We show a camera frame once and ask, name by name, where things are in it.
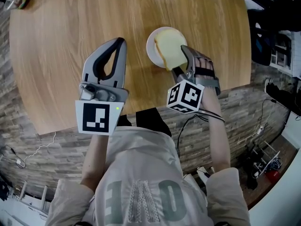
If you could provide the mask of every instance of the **wooden table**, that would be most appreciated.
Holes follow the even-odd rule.
[[[116,37],[127,41],[123,113],[163,106],[170,72],[146,54],[150,33],[180,30],[212,58],[221,88],[250,83],[251,42],[244,0],[31,0],[10,19],[16,82],[39,134],[76,127],[75,100],[86,58]]]

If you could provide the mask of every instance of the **sleeve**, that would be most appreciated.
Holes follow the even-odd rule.
[[[93,195],[85,185],[60,179],[45,226],[72,226],[80,222]]]
[[[207,181],[208,215],[214,224],[250,226],[247,204],[239,184],[238,170],[228,168],[214,173]]]

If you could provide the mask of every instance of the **black strap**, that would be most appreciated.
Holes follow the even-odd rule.
[[[206,76],[211,76],[211,77],[215,78],[214,71],[213,70],[209,70],[209,69],[205,69],[205,68],[196,67],[195,74],[206,75]]]

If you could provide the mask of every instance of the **power cord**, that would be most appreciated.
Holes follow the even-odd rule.
[[[26,160],[27,158],[30,158],[30,157],[34,156],[35,154],[37,154],[37,153],[38,153],[38,150],[39,150],[40,148],[42,148],[42,147],[48,147],[48,146],[50,146],[51,144],[53,144],[53,143],[55,142],[55,137],[56,137],[56,132],[55,132],[55,135],[53,136],[53,141],[52,141],[52,142],[50,142],[48,145],[40,145],[34,154],[32,154],[32,155],[30,155],[30,156],[27,156],[27,157],[25,157],[24,159],[21,159],[21,158],[16,154],[16,152],[14,151],[14,149],[11,148],[11,147],[8,146],[8,145],[6,145],[6,146],[10,148],[10,150],[11,150],[12,153],[18,158],[18,160],[17,160],[17,161],[11,160],[11,159],[5,157],[3,154],[2,154],[2,156],[3,156],[3,158],[5,158],[5,159],[8,159],[8,160],[10,160],[10,161],[15,162],[16,165],[17,165],[19,168],[22,168],[22,169],[23,169],[23,168],[26,167],[25,160]]]

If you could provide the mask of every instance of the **white cube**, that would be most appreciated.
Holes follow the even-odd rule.
[[[181,113],[198,111],[201,104],[203,85],[183,80],[168,90],[167,107]]]

